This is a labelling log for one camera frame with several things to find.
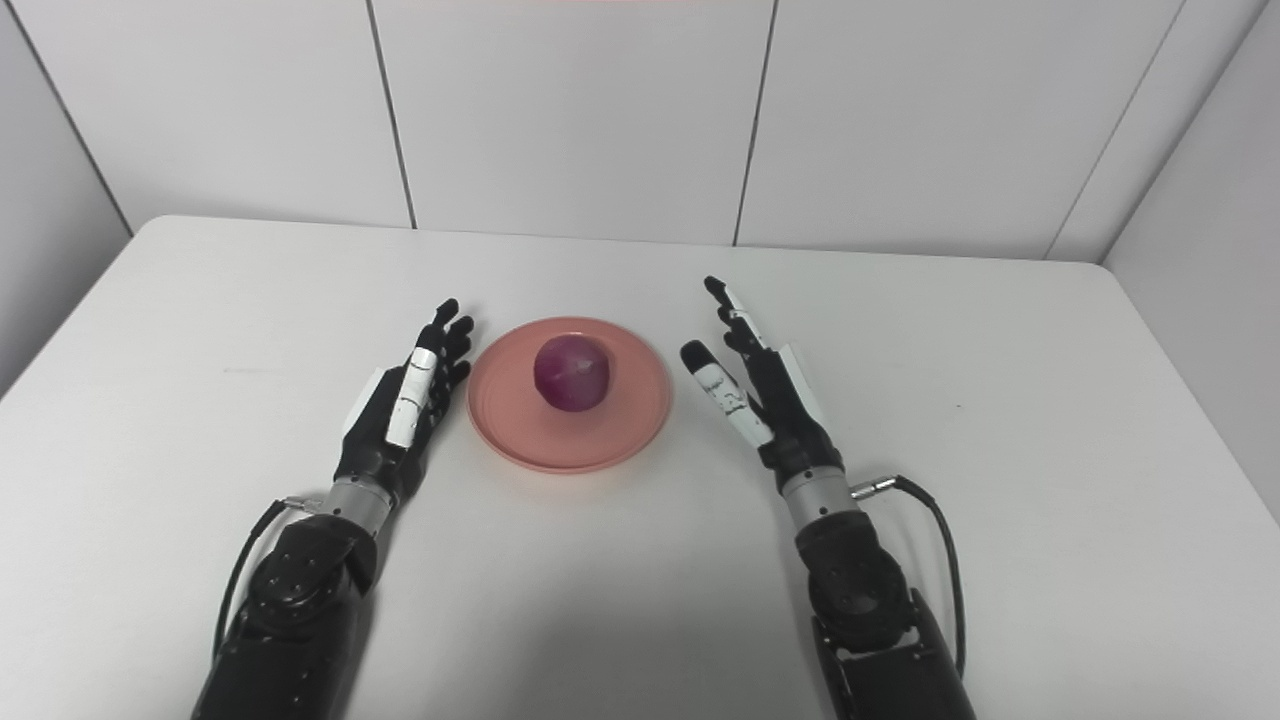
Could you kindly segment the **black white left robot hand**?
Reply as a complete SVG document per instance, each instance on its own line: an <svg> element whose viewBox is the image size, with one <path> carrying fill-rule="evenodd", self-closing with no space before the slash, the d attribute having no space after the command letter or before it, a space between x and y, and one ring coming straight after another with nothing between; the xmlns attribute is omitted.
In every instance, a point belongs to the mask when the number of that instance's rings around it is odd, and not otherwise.
<svg viewBox="0 0 1280 720"><path fill-rule="evenodd" d="M375 372L344 433L335 478L369 480L396 503L420 487L428 446L472 370L466 359L475 320L448 299L419 333L407 359Z"/></svg>

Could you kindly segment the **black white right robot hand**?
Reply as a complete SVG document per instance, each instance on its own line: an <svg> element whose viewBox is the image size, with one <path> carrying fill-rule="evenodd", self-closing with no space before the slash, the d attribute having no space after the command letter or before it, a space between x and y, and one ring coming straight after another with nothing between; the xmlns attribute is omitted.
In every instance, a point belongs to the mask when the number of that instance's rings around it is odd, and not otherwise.
<svg viewBox="0 0 1280 720"><path fill-rule="evenodd" d="M771 346L751 314L714 275L703 284L717 301L724 345L742 361L750 388L737 382L700 340L680 348L680 359L730 425L756 451L778 488L820 468L845 469L791 347Z"/></svg>

